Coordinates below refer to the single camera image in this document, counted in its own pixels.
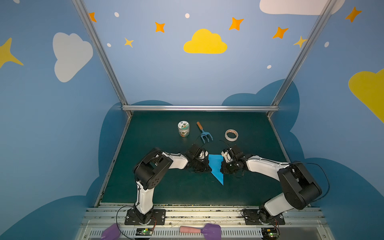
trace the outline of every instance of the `blue paper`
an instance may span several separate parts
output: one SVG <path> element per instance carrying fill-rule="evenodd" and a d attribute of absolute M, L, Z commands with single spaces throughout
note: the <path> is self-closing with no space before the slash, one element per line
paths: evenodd
<path fill-rule="evenodd" d="M 224 160 L 221 155 L 208 155 L 209 166 L 212 168 L 212 174 L 224 186 L 224 175 L 220 172 L 221 162 Z"/>

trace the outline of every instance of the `yellow cloud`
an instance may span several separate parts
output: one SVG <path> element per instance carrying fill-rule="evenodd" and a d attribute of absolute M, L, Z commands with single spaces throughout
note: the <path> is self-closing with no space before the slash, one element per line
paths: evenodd
<path fill-rule="evenodd" d="M 384 122 L 384 69 L 356 73 L 348 84 L 351 92 Z"/>
<path fill-rule="evenodd" d="M 200 29 L 192 36 L 192 41 L 184 44 L 187 53 L 218 54 L 227 50 L 227 45 L 221 41 L 217 33 L 211 33 L 207 29 Z"/>

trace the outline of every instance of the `painted cloud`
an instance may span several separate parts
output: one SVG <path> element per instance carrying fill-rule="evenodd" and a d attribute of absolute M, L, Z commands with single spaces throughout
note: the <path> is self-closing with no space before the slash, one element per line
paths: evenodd
<path fill-rule="evenodd" d="M 337 0 L 332 14 L 345 0 Z M 260 0 L 260 10 L 268 14 L 320 15 L 328 0 Z"/>
<path fill-rule="evenodd" d="M 75 33 L 56 33 L 53 37 L 53 51 L 57 58 L 55 74 L 63 83 L 71 80 L 93 56 L 92 45 Z"/>
<path fill-rule="evenodd" d="M 192 36 L 192 41 L 184 44 L 184 51 L 187 53 L 218 54 L 226 50 L 227 45 L 221 41 L 220 35 L 207 29 L 197 30 Z"/>

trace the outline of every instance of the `white cloud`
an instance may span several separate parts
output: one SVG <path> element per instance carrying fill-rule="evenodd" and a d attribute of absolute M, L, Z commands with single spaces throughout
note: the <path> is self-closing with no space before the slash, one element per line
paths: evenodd
<path fill-rule="evenodd" d="M 71 80 L 93 56 L 92 45 L 75 33 L 69 36 L 56 33 L 53 37 L 53 51 L 57 58 L 55 74 L 63 83 Z"/>
<path fill-rule="evenodd" d="M 260 0 L 260 10 L 268 14 L 320 15 L 328 0 Z M 332 14 L 345 0 L 337 0 Z"/>

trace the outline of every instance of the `dark blue cloud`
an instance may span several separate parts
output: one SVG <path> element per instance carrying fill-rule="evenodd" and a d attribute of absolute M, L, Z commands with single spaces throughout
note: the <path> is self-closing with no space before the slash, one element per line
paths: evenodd
<path fill-rule="evenodd" d="M 0 240 L 74 239 L 86 208 L 93 206 L 99 194 L 126 121 L 127 114 L 121 110 L 121 103 L 113 105 L 106 114 L 99 139 L 100 176 L 92 183 L 86 196 L 64 197 L 45 204 L 15 223 L 0 235 Z"/>
<path fill-rule="evenodd" d="M 377 238 L 382 234 L 380 230 L 382 229 L 382 211 L 378 206 L 384 204 L 384 197 L 367 180 L 336 161 L 304 158 L 300 142 L 290 132 L 300 108 L 299 92 L 294 83 L 287 90 L 279 106 L 280 110 L 272 115 L 272 121 L 290 160 L 317 163 L 322 166 L 329 178 L 331 183 L 329 194 L 312 206 L 321 207 L 335 239 Z M 323 172 L 317 166 L 307 164 L 306 167 L 313 174 L 324 194 L 328 185 Z"/>
<path fill-rule="evenodd" d="M 263 87 L 256 94 L 253 93 L 237 93 L 227 97 L 223 106 L 269 106 L 279 91 L 284 79 L 275 81 Z"/>
<path fill-rule="evenodd" d="M 159 100 L 145 100 L 145 101 L 134 103 L 132 105 L 172 105 L 172 104 L 164 101 L 159 101 Z"/>

